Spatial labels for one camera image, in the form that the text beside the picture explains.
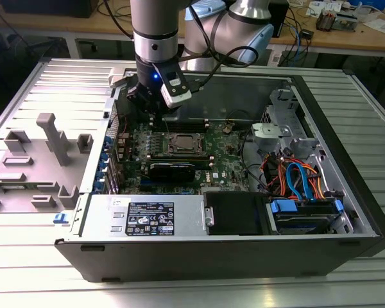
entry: side panel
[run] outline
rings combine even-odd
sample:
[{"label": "side panel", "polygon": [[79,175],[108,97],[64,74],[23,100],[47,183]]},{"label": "side panel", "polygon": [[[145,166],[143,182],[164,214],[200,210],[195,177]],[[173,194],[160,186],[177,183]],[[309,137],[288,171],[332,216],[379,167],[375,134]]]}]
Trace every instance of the side panel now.
[{"label": "side panel", "polygon": [[379,242],[377,246],[362,255],[365,257],[374,256],[385,249],[385,214],[379,207],[377,200],[374,198],[361,174],[358,172],[358,169],[352,162],[352,159],[343,147],[341,141],[337,137],[334,137],[336,136],[334,129],[331,127],[325,114],[316,102],[315,97],[308,89],[307,84],[299,76],[295,76],[293,79],[305,104],[305,112],[308,112],[311,115],[314,124],[316,125],[316,131],[319,132],[321,138],[329,148],[333,159],[336,161],[339,170],[348,182],[352,193],[370,222],[371,227],[377,234],[383,237],[383,240]]},{"label": "side panel", "polygon": [[63,243],[57,249],[91,282],[326,275],[373,238],[306,241]]}]

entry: power supply label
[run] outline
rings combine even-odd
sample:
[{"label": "power supply label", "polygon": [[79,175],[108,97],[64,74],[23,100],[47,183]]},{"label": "power supply label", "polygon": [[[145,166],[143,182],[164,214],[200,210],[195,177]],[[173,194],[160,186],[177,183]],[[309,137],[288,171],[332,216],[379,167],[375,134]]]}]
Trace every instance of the power supply label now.
[{"label": "power supply label", "polygon": [[173,202],[131,202],[128,204],[128,236],[174,235]]}]

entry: black cable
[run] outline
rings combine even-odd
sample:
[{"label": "black cable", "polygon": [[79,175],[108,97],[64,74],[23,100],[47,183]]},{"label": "black cable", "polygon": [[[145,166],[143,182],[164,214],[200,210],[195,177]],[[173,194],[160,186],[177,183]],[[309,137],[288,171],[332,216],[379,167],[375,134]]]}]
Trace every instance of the black cable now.
[{"label": "black cable", "polygon": [[117,26],[117,28],[119,28],[120,31],[124,33],[124,35],[126,35],[130,40],[132,40],[134,38],[134,36],[129,34],[126,30],[124,30],[123,27],[121,27],[121,25],[118,23],[117,19],[114,17],[113,12],[111,11],[110,6],[108,5],[108,0],[103,0],[103,2],[105,5],[105,8],[108,11],[108,14],[110,14],[110,17],[114,21],[114,24]]},{"label": "black cable", "polygon": [[[301,50],[301,52],[298,54],[298,60],[297,60],[297,62],[299,62],[299,61],[305,59],[305,58],[307,57],[307,55],[308,55],[308,52],[309,52],[309,46],[311,45],[312,40],[307,40],[307,39],[306,39],[306,41],[307,41],[307,47],[305,47],[303,50]],[[282,65],[285,61],[286,61],[287,64],[288,64],[290,61],[293,61],[293,60],[294,60],[294,58],[296,57],[296,54],[293,55],[293,56],[289,56],[290,53],[291,53],[291,52],[289,52],[289,53],[284,57],[284,60],[282,61],[281,65]]]},{"label": "black cable", "polygon": [[257,60],[258,60],[258,57],[259,57],[259,54],[258,54],[258,51],[253,48],[253,47],[250,47],[250,46],[240,46],[240,47],[235,47],[233,49],[231,49],[229,52],[227,52],[225,54],[225,56],[221,59],[220,62],[217,63],[217,65],[215,66],[215,68],[212,69],[212,71],[210,72],[210,74],[203,80],[200,82],[200,87],[203,87],[208,81],[210,81],[210,79],[213,77],[213,75],[217,72],[217,70],[219,69],[219,67],[224,64],[224,62],[228,59],[228,57],[230,55],[232,55],[233,53],[235,53],[236,51],[239,51],[239,50],[250,50],[254,53],[255,55],[255,58],[251,61],[251,62],[248,62],[247,64],[243,64],[243,65],[232,65],[230,64],[229,67],[240,67],[240,68],[244,68],[244,67],[248,67],[250,65],[253,65]]},{"label": "black cable", "polygon": [[252,116],[250,115],[250,113],[244,109],[234,109],[233,111],[231,111],[229,114],[227,114],[227,116],[225,117],[226,120],[230,119],[230,117],[236,113],[236,112],[240,112],[242,114],[245,114],[250,120],[252,120]]},{"label": "black cable", "polygon": [[4,19],[4,17],[1,15],[0,13],[0,19],[14,32],[14,34],[16,34],[24,43],[25,45],[27,46],[27,48],[32,52],[32,53],[35,53],[36,55],[38,55],[34,49],[31,48],[31,46],[26,42],[26,40],[20,35],[19,32],[17,32],[17,30],[15,28],[12,27],[11,24],[9,24],[6,19]]},{"label": "black cable", "polygon": [[243,143],[241,145],[241,149],[240,149],[240,158],[241,158],[241,162],[243,163],[243,166],[244,166],[244,170],[252,177],[254,178],[258,183],[259,183],[259,190],[263,189],[264,190],[264,193],[267,193],[267,194],[270,194],[270,192],[266,189],[266,186],[264,185],[264,183],[257,177],[255,176],[250,170],[248,170],[248,168],[252,165],[249,165],[247,167],[247,165],[245,164],[245,161],[244,161],[244,145],[245,145],[245,142],[246,142],[246,139],[248,137],[248,135],[250,134],[251,132],[251,127],[248,129],[248,131],[245,133],[245,136],[244,136],[244,140],[243,140]]},{"label": "black cable", "polygon": [[[248,67],[248,66],[254,64],[258,60],[258,57],[259,57],[258,52],[254,48],[252,48],[250,46],[240,46],[240,47],[233,48],[223,58],[219,58],[218,53],[211,48],[210,38],[207,35],[207,33],[205,32],[203,24],[201,23],[200,18],[198,17],[197,13],[195,12],[194,8],[191,5],[189,6],[189,10],[191,12],[192,18],[194,19],[194,22],[196,23],[198,29],[201,31],[201,33],[202,33],[202,35],[204,37],[204,41],[205,41],[205,44],[207,45],[207,48],[206,48],[206,50],[204,52],[202,52],[202,53],[200,53],[198,55],[186,56],[186,57],[180,58],[179,61],[187,61],[187,60],[192,60],[192,59],[195,59],[195,58],[201,58],[201,57],[207,55],[208,53],[210,53],[211,57],[213,57],[213,59],[215,59],[215,61],[218,62],[217,66],[215,68],[217,70],[221,66],[221,64],[224,64],[224,65],[226,65],[228,67],[244,68],[244,67]],[[254,54],[255,54],[255,60],[251,61],[249,64],[228,64],[228,63],[226,63],[226,61],[228,60],[228,57],[232,53],[234,53],[234,52],[236,52],[238,50],[244,50],[244,49],[253,51]],[[211,73],[210,73],[209,78],[211,78],[212,75],[214,75],[215,71],[213,70]]]},{"label": "black cable", "polygon": [[251,168],[253,166],[261,166],[261,164],[250,164],[247,168]]},{"label": "black cable", "polygon": [[[101,15],[104,15],[104,16],[110,16],[110,14],[105,13],[103,11],[101,11],[101,7],[105,5],[104,2],[101,2],[99,5],[97,5],[97,12],[99,12]],[[123,8],[129,8],[130,5],[123,5],[123,6],[120,6],[118,9],[115,10],[114,12],[114,17],[129,17],[131,16],[131,13],[128,13],[128,14],[121,14],[119,11],[122,10]]]}]

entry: floor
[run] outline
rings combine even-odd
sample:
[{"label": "floor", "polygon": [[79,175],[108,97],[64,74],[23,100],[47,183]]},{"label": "floor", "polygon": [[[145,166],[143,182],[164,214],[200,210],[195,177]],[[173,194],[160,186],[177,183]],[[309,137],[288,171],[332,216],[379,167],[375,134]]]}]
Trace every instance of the floor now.
[{"label": "floor", "polygon": [[[5,49],[0,45],[0,114],[6,108],[8,102],[18,91],[37,61],[42,57],[68,58],[69,54],[65,46],[61,43],[49,49],[40,47],[35,49],[35,53],[28,54],[28,50],[23,42],[17,37],[11,38],[10,48]],[[42,42],[42,38],[26,38],[30,45]],[[122,42],[123,54],[117,54],[116,42],[114,41],[95,41],[98,51],[94,52],[90,45],[82,45],[81,51],[84,58],[100,59],[124,59],[133,60],[134,51],[131,42]],[[261,57],[258,64],[266,65],[269,51]],[[340,67],[351,70],[366,85],[368,90],[373,93],[385,108],[385,89],[377,95],[379,84],[385,84],[385,59],[377,65],[378,58],[349,56],[346,60],[341,55],[321,55],[310,53],[305,61],[295,63],[294,66],[319,67],[326,69],[338,69]]]}]

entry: cable on desk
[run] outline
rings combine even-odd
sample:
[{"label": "cable on desk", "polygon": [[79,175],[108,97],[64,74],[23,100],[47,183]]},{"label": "cable on desk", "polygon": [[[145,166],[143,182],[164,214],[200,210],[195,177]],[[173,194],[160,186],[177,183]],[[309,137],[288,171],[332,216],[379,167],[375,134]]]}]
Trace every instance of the cable on desk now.
[{"label": "cable on desk", "polygon": [[[104,5],[104,2],[101,2],[99,5],[97,5],[97,12],[99,12],[101,15],[104,15],[104,16],[110,16],[110,14],[105,13],[103,11],[101,11],[101,7]],[[115,10],[114,12],[114,17],[130,17],[131,16],[131,13],[128,13],[128,14],[121,14],[119,11],[122,10],[123,8],[129,8],[130,5],[123,5],[123,6],[120,6],[118,9]]]},{"label": "cable on desk", "polygon": [[17,30],[15,28],[12,27],[11,24],[9,24],[6,19],[1,15],[0,13],[0,19],[14,32],[14,34],[16,34],[24,43],[25,45],[27,46],[27,48],[34,54],[38,55],[34,49],[31,48],[31,46],[27,43],[27,41],[20,35],[19,32],[17,32]]},{"label": "cable on desk", "polygon": [[291,29],[293,29],[296,33],[296,41],[298,42],[298,47],[296,48],[296,53],[295,53],[295,57],[294,57],[294,60],[293,60],[293,63],[290,65],[290,67],[294,66],[295,62],[296,62],[296,59],[298,58],[298,55],[300,54],[300,48],[301,48],[301,39],[300,39],[300,34],[299,32],[292,26],[290,26]]},{"label": "cable on desk", "polygon": [[130,40],[133,40],[134,36],[129,34],[126,30],[124,30],[123,27],[121,27],[121,25],[117,21],[116,17],[114,16],[113,12],[111,11],[110,6],[108,5],[108,0],[103,0],[103,2],[104,2],[104,5],[105,5],[105,8],[108,11],[108,14],[110,15],[111,19],[114,21],[114,24],[117,26],[117,28],[119,28],[120,31],[123,32],[124,35],[126,35]]},{"label": "cable on desk", "polygon": [[293,30],[296,30],[298,32],[298,35],[295,36],[292,34],[292,32],[290,32],[290,34],[294,37],[295,41],[294,41],[294,44],[291,46],[291,49],[289,50],[288,54],[286,56],[283,56],[283,60],[281,61],[281,63],[278,64],[278,66],[282,66],[284,64],[284,62],[286,61],[287,64],[289,64],[290,61],[293,61],[293,63],[291,64],[291,66],[299,61],[299,60],[303,60],[303,59],[306,59],[307,55],[308,55],[308,51],[309,51],[309,46],[311,45],[311,42],[312,40],[306,40],[307,41],[307,47],[304,48],[301,52],[298,53],[298,57],[301,56],[303,53],[304,56],[302,58],[297,58],[295,59],[295,57],[297,56],[297,54],[295,54],[294,56],[290,56],[292,50],[294,49],[295,45],[298,43],[299,44],[299,48],[300,48],[300,44],[301,44],[301,40],[302,38],[299,36],[299,33],[302,31],[302,26],[301,24],[295,19],[295,14],[294,14],[294,11],[289,8],[293,18],[291,17],[286,17],[287,19],[289,19],[290,21],[294,21],[295,22],[295,25],[294,24],[291,24],[291,23],[284,23],[284,26],[289,26],[289,27],[293,27]]}]

